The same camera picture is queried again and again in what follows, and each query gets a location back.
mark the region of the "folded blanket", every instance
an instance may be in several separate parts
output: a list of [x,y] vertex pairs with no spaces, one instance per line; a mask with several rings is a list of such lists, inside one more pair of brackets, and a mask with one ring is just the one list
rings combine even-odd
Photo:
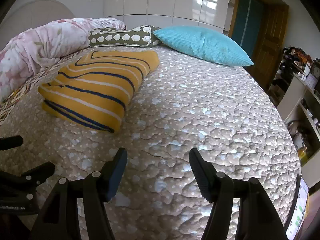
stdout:
[[154,51],[89,53],[39,86],[42,108],[90,129],[114,133],[143,78],[158,65]]
[[49,22],[14,37],[0,52],[0,101],[60,57],[88,47],[89,31],[105,27],[125,29],[114,18],[75,18]]

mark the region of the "yellow striped blanket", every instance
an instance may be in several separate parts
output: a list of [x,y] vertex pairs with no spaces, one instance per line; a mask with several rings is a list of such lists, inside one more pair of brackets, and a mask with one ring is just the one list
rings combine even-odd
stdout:
[[114,133],[143,78],[158,65],[154,51],[89,53],[39,86],[42,108],[90,129]]

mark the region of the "quilted bedspread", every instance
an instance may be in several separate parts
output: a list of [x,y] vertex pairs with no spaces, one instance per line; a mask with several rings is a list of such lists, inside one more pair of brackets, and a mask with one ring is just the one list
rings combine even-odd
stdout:
[[[276,108],[244,68],[216,65],[165,46],[151,48],[161,64],[133,96],[120,132],[109,134],[47,114],[37,92],[37,84],[50,81],[61,66],[94,50],[33,77],[11,97],[15,101],[28,91],[2,121],[0,134],[20,134],[24,144],[0,154],[1,170],[19,175],[46,161],[56,165],[55,175],[37,188],[40,205],[59,178],[84,178],[124,147],[124,176],[116,196],[105,204],[115,238],[200,239],[212,204],[201,196],[188,163],[188,152],[196,147],[217,171],[234,179],[258,178],[286,221],[300,173],[298,155]],[[238,211],[235,199],[228,239],[234,239]],[[81,199],[78,214],[87,240]],[[35,216],[21,219],[31,227]]]

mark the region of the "black clamp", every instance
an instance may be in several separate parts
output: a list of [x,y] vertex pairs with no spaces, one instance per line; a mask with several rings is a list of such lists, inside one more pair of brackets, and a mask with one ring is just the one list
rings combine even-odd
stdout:
[[[0,150],[7,150],[23,143],[21,136],[0,138]],[[38,214],[36,187],[54,174],[54,164],[44,163],[26,171],[20,177],[0,171],[0,213],[13,215]]]
[[256,178],[231,179],[217,172],[196,148],[189,153],[189,163],[201,195],[214,202],[201,240],[225,240],[230,226],[234,198],[240,198],[235,240],[287,240],[282,222],[268,194]]
[[89,239],[114,240],[103,202],[116,195],[126,164],[127,151],[120,148],[100,171],[75,181],[61,178],[44,203],[29,240],[81,240],[77,198],[83,198]]

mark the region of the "blue corduroy pillow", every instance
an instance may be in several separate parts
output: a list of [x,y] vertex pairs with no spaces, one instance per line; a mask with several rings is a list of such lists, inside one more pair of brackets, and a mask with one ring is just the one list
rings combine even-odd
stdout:
[[198,26],[171,26],[153,34],[164,44],[187,55],[228,66],[250,66],[253,62],[228,36]]

